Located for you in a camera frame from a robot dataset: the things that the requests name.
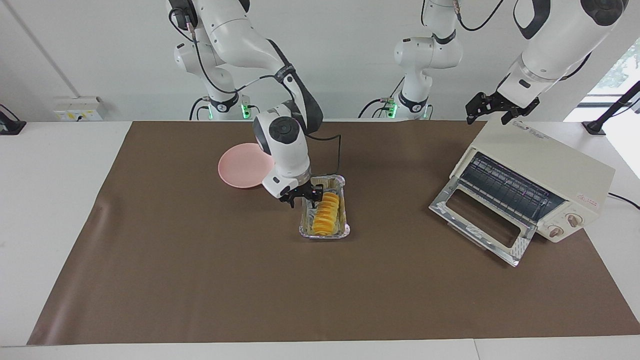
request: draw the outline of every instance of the brown mat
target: brown mat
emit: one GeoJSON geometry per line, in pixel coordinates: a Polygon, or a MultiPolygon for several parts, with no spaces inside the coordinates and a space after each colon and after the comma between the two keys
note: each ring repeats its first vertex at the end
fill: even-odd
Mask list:
{"type": "Polygon", "coordinates": [[[251,124],[134,123],[29,345],[640,334],[584,231],[511,268],[428,210],[480,128],[325,124],[352,232],[309,243],[299,208],[218,178],[251,124]]]}

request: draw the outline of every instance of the white wall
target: white wall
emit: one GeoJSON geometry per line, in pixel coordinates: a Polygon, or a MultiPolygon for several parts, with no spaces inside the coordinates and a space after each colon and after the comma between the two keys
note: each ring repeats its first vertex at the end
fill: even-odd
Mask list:
{"type": "MultiPolygon", "coordinates": [[[[480,23],[496,2],[465,1],[465,21],[480,23]]],[[[173,47],[182,38],[169,24],[163,0],[0,0],[0,102],[25,120],[55,120],[55,97],[72,92],[5,3],[81,95],[106,102],[109,120],[184,119],[191,103],[204,94],[198,78],[174,65],[173,47]]],[[[493,92],[522,52],[526,42],[513,23],[514,3],[506,1],[482,31],[458,31],[465,45],[461,65],[432,72],[434,118],[465,118],[467,101],[476,92],[493,92]]],[[[393,59],[396,42],[430,35],[420,25],[421,6],[420,0],[254,0],[250,18],[295,64],[327,118],[351,118],[369,100],[389,95],[402,77],[393,59]]],[[[530,119],[563,120],[640,37],[639,15],[640,4],[631,1],[620,25],[584,70],[545,94],[530,119]]],[[[237,85],[264,74],[230,70],[237,85]]],[[[262,109],[288,96],[269,79],[246,94],[262,109]]]]}

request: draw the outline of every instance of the foil container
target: foil container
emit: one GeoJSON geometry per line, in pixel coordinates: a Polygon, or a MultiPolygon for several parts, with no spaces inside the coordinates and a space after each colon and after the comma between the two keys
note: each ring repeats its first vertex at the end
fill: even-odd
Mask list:
{"type": "Polygon", "coordinates": [[[344,177],[340,175],[318,176],[312,177],[311,183],[313,185],[322,184],[324,186],[324,192],[331,192],[340,197],[340,206],[338,207],[338,219],[336,221],[333,235],[321,236],[315,235],[312,230],[314,218],[316,216],[317,209],[314,209],[311,202],[307,199],[302,199],[302,220],[300,221],[300,234],[311,240],[317,241],[329,241],[344,239],[351,232],[349,224],[347,224],[347,212],[344,207],[344,177]]]}

